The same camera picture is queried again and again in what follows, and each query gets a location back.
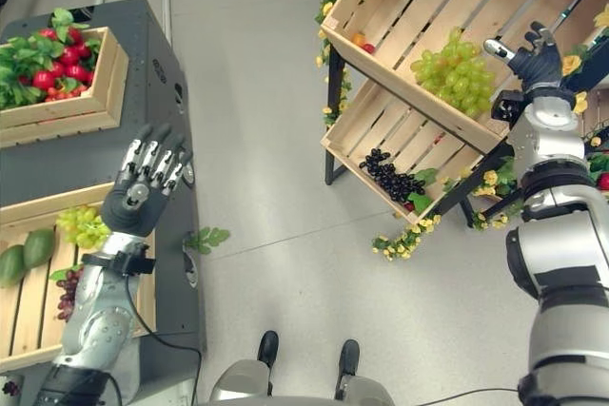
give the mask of robot finger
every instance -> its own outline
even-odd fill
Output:
[[[167,145],[167,150],[163,154],[163,157],[157,164],[154,173],[152,173],[152,176],[150,177],[150,185],[152,187],[157,188],[161,186],[163,179],[169,172],[169,168],[173,164],[174,160],[178,157],[180,148],[182,147],[185,139],[186,138],[184,135],[178,134],[175,136],[173,141]]]
[[[506,64],[514,59],[514,56],[516,55],[514,51],[495,39],[484,40],[484,50],[491,56],[501,59]]]
[[[531,29],[534,30],[540,37],[540,39],[536,41],[538,48],[540,48],[543,44],[548,46],[554,46],[556,44],[552,32],[539,21],[533,21],[531,23]]]
[[[162,124],[159,129],[154,132],[154,136],[146,148],[144,160],[137,171],[138,181],[144,181],[148,177],[159,151],[161,150],[161,145],[169,133],[171,133],[171,126],[169,124]]]
[[[163,183],[163,195],[168,196],[171,192],[173,192],[180,182],[182,178],[182,174],[184,173],[184,167],[188,162],[192,159],[192,151],[187,151],[184,153],[180,161],[173,167],[167,179]]]
[[[121,169],[119,170],[119,174],[116,179],[117,183],[129,181],[136,176],[139,163],[143,156],[142,153],[146,147],[146,138],[151,132],[152,126],[150,124],[143,125],[142,128],[140,128],[140,130],[137,132],[135,138],[129,145],[127,152],[125,153],[125,158],[123,159]]]
[[[526,40],[527,42],[529,42],[531,45],[533,45],[533,47],[536,46],[536,42],[540,39],[540,35],[538,33],[535,32],[526,32],[524,34],[524,40]]]

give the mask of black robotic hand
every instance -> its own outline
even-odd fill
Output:
[[[524,108],[534,98],[543,96],[559,97],[566,100],[571,108],[575,106],[575,96],[561,87],[562,60],[552,32],[543,24],[534,21],[524,38],[531,43],[531,50],[520,47],[514,52],[499,40],[484,42],[484,49],[501,59],[514,74],[522,80],[522,92],[502,90],[491,111],[494,119],[510,123],[518,120]]]
[[[192,158],[192,152],[182,149],[184,135],[175,135],[162,153],[171,127],[163,124],[154,133],[152,130],[145,125],[131,142],[114,187],[102,205],[102,220],[113,232],[149,235]]]

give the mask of robotic hand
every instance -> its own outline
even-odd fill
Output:
[[[609,206],[588,178],[572,92],[560,86],[561,60],[540,23],[516,53],[497,40],[487,52],[522,79],[502,91],[493,117],[508,121],[526,223],[508,233],[516,284],[538,300],[526,406],[609,404]]]
[[[35,405],[93,406],[104,392],[107,371],[134,327],[126,287],[132,300],[139,275],[152,273],[154,260],[146,258],[145,237],[159,221],[192,157],[182,150],[182,135],[176,135],[161,154],[170,131],[169,125],[155,133],[144,126],[128,148],[101,210],[112,232],[100,252],[83,256],[85,270],[62,336],[62,352],[53,361]]]

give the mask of green grapes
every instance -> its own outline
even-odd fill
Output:
[[[479,56],[480,45],[462,41],[462,34],[461,28],[452,28],[440,52],[425,49],[410,69],[423,89],[466,116],[477,118],[491,108],[495,73],[486,70],[486,61]]]
[[[110,234],[102,217],[92,206],[78,206],[59,213],[55,222],[65,234],[67,242],[74,242],[83,249],[99,249]]]

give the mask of black shoe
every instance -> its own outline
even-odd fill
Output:
[[[355,376],[360,363],[360,345],[355,339],[348,339],[343,344],[341,358],[339,358],[339,378],[336,381],[334,399],[343,399],[344,391],[341,389],[343,376]]]
[[[278,350],[279,336],[276,332],[268,330],[260,340],[260,347],[258,348],[258,360],[264,362],[268,369],[272,370],[275,359],[277,358]]]

